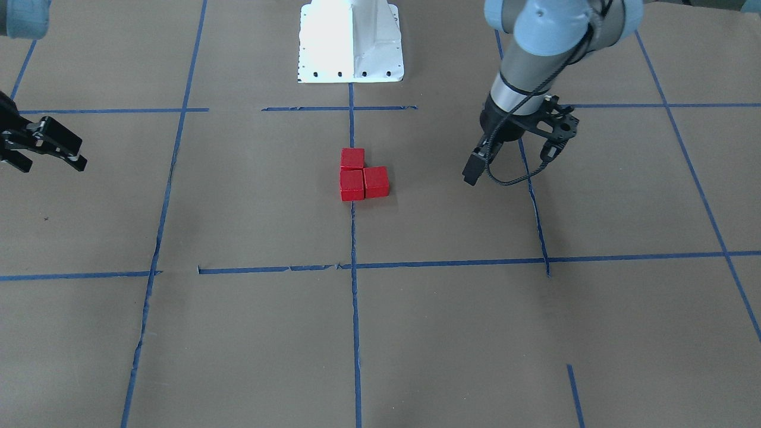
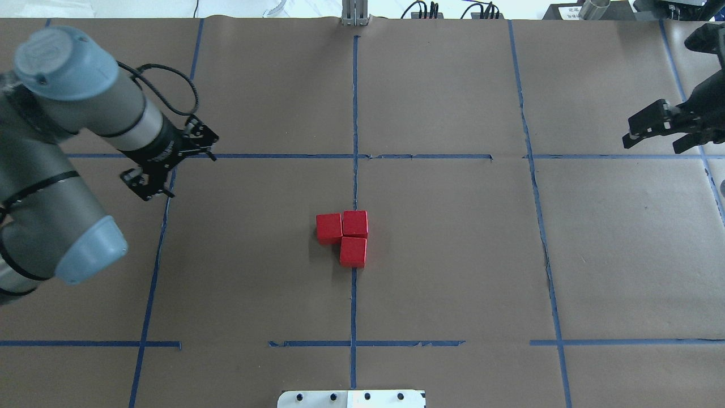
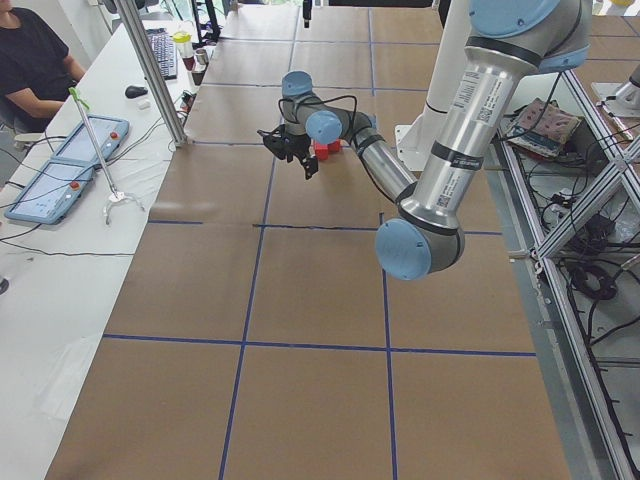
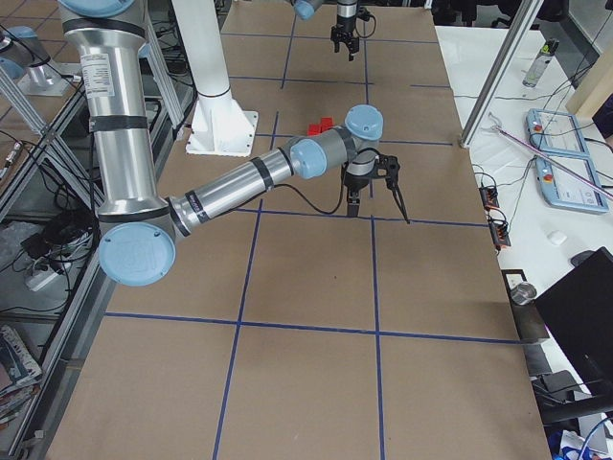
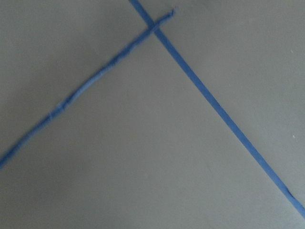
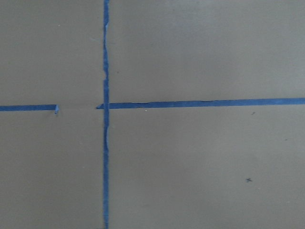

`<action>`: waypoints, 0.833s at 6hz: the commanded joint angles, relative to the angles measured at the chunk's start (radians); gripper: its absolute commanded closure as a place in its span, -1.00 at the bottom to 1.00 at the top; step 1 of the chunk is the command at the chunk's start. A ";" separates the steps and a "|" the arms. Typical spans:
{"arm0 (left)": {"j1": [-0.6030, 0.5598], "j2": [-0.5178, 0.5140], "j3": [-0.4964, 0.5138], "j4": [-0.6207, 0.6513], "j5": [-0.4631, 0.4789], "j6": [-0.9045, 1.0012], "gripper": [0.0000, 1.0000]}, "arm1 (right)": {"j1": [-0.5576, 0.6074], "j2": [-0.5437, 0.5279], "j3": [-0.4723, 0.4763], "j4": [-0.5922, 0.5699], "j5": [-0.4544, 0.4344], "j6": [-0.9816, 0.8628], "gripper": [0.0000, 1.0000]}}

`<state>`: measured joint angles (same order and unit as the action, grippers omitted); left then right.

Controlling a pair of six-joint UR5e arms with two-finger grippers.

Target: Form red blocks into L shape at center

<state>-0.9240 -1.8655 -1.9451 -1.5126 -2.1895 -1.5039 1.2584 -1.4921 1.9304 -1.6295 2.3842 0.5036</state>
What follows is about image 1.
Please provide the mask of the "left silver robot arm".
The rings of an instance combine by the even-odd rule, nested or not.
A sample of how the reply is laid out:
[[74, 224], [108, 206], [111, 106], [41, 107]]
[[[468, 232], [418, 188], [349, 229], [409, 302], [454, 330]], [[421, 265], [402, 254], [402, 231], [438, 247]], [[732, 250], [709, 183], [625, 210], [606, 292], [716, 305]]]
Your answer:
[[503, 144], [525, 133], [545, 139], [541, 163], [510, 180], [512, 186], [541, 173], [578, 132], [572, 106], [550, 93], [555, 79], [593, 52], [614, 46], [638, 28], [642, 1], [486, 1], [484, 16], [498, 32], [510, 34], [500, 68], [483, 104], [483, 135], [463, 170], [474, 185], [486, 174]]

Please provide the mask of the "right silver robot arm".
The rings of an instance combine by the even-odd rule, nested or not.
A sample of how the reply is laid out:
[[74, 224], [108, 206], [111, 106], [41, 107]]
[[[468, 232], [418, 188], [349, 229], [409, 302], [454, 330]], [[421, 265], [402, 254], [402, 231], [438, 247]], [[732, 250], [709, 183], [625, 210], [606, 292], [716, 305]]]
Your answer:
[[[3, 1], [2, 36], [11, 39], [40, 40], [49, 29], [49, 1]], [[33, 161], [24, 150], [59, 158], [82, 172], [87, 159], [81, 155], [81, 137], [50, 116], [38, 122], [21, 116], [16, 103], [1, 94], [1, 161], [22, 173], [28, 173]]]

